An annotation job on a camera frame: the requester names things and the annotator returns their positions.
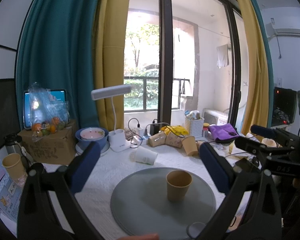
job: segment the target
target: white basket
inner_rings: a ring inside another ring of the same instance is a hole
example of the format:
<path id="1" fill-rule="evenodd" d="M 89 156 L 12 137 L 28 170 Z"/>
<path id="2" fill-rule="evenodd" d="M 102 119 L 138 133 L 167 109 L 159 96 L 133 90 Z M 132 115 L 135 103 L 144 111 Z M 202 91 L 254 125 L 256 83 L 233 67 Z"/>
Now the white basket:
<path id="1" fill-rule="evenodd" d="M 194 137 L 201 137 L 202 136 L 202 129 L 203 129 L 204 118 L 200 118 L 198 120 L 189 120 L 188 118 L 185 119 L 185 128 L 188 133 Z"/>

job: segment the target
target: white tablecloth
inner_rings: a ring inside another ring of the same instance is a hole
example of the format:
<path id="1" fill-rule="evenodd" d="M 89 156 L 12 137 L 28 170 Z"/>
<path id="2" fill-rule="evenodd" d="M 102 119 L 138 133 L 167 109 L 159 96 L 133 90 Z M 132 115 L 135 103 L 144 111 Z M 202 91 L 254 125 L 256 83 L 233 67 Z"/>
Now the white tablecloth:
<path id="1" fill-rule="evenodd" d="M 142 147 L 158 152 L 154 166 L 135 163 L 133 161 L 135 149 L 129 148 L 119 153 L 115 153 L 109 149 L 107 154 L 101 157 L 97 162 L 82 192 L 75 195 L 87 217 L 106 240 L 115 240 L 119 237 L 126 236 L 112 217 L 110 198 L 115 186 L 123 178 L 135 171 L 152 167 L 172 167 L 187 170 L 198 175 L 209 184 L 216 198 L 216 208 L 220 206 L 225 197 L 223 193 L 218 192 L 199 157 L 187 157 L 183 149 L 176 149 L 167 145 L 155 148 L 149 146 Z M 224 156 L 228 151 L 228 147 L 224 147 L 223 150 L 215 148 L 215 150 L 219 155 Z M 227 160 L 230 164 L 234 164 L 238 159 L 231 156 L 227 158 Z M 50 172 L 55 171 L 59 165 L 44 164 L 44 166 L 46 170 Z M 239 209 L 246 206 L 249 195 L 249 192 L 245 193 Z M 72 232 L 56 200 L 55 193 L 50 192 L 50 196 L 62 227 Z"/>

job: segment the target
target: gray round tray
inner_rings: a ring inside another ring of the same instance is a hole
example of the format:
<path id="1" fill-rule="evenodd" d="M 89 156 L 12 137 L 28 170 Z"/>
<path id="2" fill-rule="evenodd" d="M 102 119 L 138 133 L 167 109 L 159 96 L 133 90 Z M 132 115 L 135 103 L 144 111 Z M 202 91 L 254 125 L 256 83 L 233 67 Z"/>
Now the gray round tray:
<path id="1" fill-rule="evenodd" d="M 124 178 L 111 196 L 114 220 L 128 235 L 158 233 L 160 240 L 189 239 L 186 229 L 194 222 L 207 224 L 216 210 L 209 185 L 197 175 L 180 203 L 167 199 L 166 176 L 173 168 L 150 168 Z"/>

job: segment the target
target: lamp head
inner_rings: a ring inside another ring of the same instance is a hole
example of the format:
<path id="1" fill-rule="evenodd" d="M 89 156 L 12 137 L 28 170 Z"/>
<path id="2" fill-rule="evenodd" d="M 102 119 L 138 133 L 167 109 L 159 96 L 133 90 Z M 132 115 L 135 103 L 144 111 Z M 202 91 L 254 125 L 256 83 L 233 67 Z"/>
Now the lamp head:
<path id="1" fill-rule="evenodd" d="M 128 94 L 131 92 L 131 85 L 119 85 L 112 86 L 107 88 L 100 88 L 91 91 L 92 100 L 99 100 L 103 98 L 110 98 L 115 96 L 120 96 L 124 94 Z"/>

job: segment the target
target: thermos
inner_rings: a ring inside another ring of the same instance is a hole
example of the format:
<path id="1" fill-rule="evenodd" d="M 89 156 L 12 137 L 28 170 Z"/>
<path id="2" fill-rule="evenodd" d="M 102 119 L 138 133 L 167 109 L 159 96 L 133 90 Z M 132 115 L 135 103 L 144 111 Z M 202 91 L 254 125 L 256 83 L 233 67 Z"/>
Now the thermos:
<path id="1" fill-rule="evenodd" d="M 22 137 L 17 135 L 16 133 L 11 133 L 4 138 L 4 145 L 7 149 L 8 154 L 10 153 L 18 153 L 21 157 L 22 165 L 25 169 L 29 168 L 28 160 L 22 154 L 21 146 L 22 146 Z"/>

